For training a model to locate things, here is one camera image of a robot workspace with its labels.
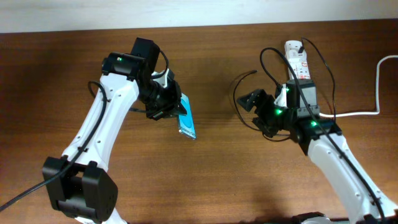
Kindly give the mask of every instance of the white cable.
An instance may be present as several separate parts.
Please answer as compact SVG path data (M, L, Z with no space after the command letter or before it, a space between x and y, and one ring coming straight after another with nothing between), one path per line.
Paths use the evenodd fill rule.
M360 111L360 112L352 112L352 113L342 113L342 114L336 114L337 118L344 117L344 116L356 116L356 115L377 115L380 113L380 105L379 105L379 73L380 73L380 64L383 63L383 61L389 59L389 58L398 58L398 55L390 55L386 56L383 59L377 63L376 67L376 111ZM321 117L324 118L334 118L333 114L323 114L319 113Z

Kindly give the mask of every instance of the wooden table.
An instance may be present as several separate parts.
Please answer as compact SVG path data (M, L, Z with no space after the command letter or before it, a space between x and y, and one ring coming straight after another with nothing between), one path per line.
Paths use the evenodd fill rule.
M231 82L252 69L259 72L237 95L256 88L274 92L259 53L264 47L283 51L286 40L301 36L317 44L335 74L337 112L373 110L376 64L398 53L398 20L1 34L0 202L42 181L44 160L60 157L93 102L86 83L99 80L102 59L113 51L130 52L135 38L144 37L167 54L190 97L198 139L179 134L175 119L126 116L109 163L119 187L116 208L125 220L237 223L316 211L346 217L328 181L298 145L266 141L241 124L230 102ZM308 46L307 52L319 104L330 113L330 76L316 51ZM286 81L276 54L266 53L265 60L278 81ZM163 67L159 60L157 70ZM380 115L338 119L358 161L395 202L397 70L397 60L381 67ZM0 213L0 220L75 223L52 210L45 188Z

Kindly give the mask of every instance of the white background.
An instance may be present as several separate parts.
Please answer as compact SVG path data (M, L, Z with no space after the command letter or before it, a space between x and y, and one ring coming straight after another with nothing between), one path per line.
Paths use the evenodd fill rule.
M398 17L398 0L1 0L0 32Z

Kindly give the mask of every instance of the white power strip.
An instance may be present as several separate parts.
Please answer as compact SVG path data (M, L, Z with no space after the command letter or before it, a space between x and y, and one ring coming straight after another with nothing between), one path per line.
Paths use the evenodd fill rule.
M285 56L296 73L298 79L311 79L310 71L308 70L307 53L305 50L302 53L299 53L301 46L301 41L287 41L285 44ZM293 74L290 71L289 77L291 80L294 79Z

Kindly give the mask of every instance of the robotic arm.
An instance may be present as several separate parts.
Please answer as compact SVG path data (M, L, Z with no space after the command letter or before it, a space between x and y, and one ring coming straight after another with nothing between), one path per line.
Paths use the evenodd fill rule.
M278 50L268 49L284 58ZM381 192L355 159L337 124L330 119L320 119L317 92L309 74L301 72L308 77L302 75L297 78L299 69L292 68L289 65L292 62L284 60L289 66L291 79L277 88L276 99L264 90L255 90L238 98L238 104L247 112L256 107L258 117L252 122L263 135L272 138L280 130L290 131L290 138L300 145L304 154L329 180L348 213L350 223L396 222L398 206ZM321 213L306 215L296 217L296 221L330 222L327 218L320 219Z
M83 151L65 175L46 185L55 210L82 223L126 223L115 209L118 188L106 172L127 112L141 100L150 119L187 113L181 104L180 87L168 66L162 73L154 72L159 53L153 41L137 38L130 54L113 52L104 59L100 82L107 96L106 110L97 130L85 149L80 149L101 113L104 99L100 89L61 159L49 157L44 163L43 176L47 180L69 164L79 150Z

